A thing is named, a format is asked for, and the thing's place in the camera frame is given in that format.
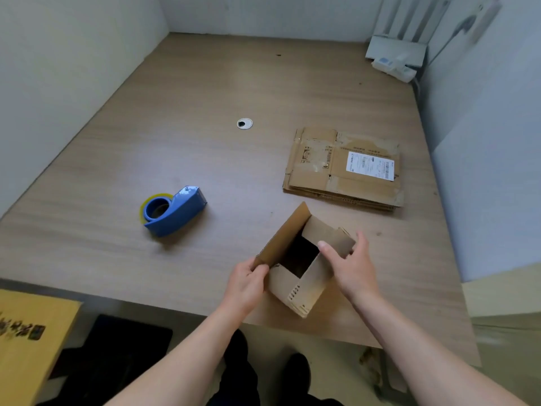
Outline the person's left hand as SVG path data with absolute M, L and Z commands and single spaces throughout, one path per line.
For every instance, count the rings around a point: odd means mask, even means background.
M 256 257 L 252 257 L 235 265 L 219 306 L 221 314 L 241 322 L 260 303 L 266 277 L 254 278 L 257 263 Z

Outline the person's right hand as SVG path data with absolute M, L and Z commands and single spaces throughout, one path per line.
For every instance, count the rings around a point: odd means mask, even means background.
M 331 266 L 344 296 L 357 311 L 366 303 L 380 298 L 376 272 L 369 256 L 369 242 L 362 231 L 356 232 L 357 241 L 352 251 L 344 258 L 343 266 Z

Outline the small cardboard box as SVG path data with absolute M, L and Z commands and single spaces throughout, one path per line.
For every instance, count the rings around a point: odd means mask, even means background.
M 333 228 L 302 202 L 255 257 L 253 267 L 268 265 L 268 291 L 305 319 L 333 278 L 318 242 L 330 245 L 341 258 L 355 240 L 343 228 Z

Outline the person's right forearm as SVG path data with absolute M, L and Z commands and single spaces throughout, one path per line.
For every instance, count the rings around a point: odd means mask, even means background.
M 378 292 L 350 298 L 419 406 L 528 406 L 433 339 Z

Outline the person's left forearm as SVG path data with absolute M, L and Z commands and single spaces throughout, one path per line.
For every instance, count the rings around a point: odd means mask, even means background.
M 226 301 L 105 406 L 200 406 L 246 307 Z

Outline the stack of flattened cardboard boxes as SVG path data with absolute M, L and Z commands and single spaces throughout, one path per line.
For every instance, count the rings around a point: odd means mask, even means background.
M 402 208 L 400 145 L 323 127 L 295 132 L 282 189 L 376 211 Z

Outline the blue tape dispenser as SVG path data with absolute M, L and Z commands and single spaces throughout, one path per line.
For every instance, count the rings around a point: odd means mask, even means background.
M 185 186 L 172 195 L 172 203 L 164 215 L 143 225 L 154 238 L 167 237 L 179 231 L 207 205 L 207 200 L 198 186 Z

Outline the person's dark trousers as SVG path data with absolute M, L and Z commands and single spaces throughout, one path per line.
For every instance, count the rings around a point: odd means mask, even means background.
M 219 389 L 206 406 L 261 406 L 258 376 L 248 362 L 248 343 L 240 329 L 233 333 L 223 358 L 225 370 Z M 281 375 L 277 406 L 344 406 L 333 398 L 322 400 L 310 393 L 296 401 L 284 400 L 281 395 Z

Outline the person's black shoe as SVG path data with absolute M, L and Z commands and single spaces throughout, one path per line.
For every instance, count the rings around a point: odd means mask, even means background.
M 309 394 L 311 369 L 301 353 L 291 355 L 281 375 L 281 395 L 284 400 L 296 401 Z

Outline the clear packing tape roll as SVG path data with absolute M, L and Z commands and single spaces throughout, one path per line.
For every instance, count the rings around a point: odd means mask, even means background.
M 173 195 L 169 193 L 158 193 L 147 198 L 139 208 L 139 220 L 146 225 L 159 219 L 170 208 Z

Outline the black chair seat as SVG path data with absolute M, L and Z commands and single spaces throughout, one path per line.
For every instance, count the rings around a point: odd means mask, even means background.
M 167 353 L 172 330 L 100 314 L 84 344 L 61 351 L 49 379 L 59 394 L 36 406 L 104 406 Z

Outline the white power strip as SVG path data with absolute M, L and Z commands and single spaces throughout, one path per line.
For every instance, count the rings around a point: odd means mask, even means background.
M 372 67 L 403 83 L 410 83 L 416 78 L 417 71 L 407 67 L 402 61 L 381 57 L 372 61 Z

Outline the white wifi router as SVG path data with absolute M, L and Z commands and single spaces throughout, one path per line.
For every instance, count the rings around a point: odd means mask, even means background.
M 399 58 L 423 66 L 428 43 L 452 0 L 382 0 L 366 59 Z

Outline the yellow cardboard box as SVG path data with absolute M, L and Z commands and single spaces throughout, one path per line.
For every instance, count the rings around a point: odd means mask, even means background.
M 0 406 L 34 406 L 81 306 L 0 288 Z

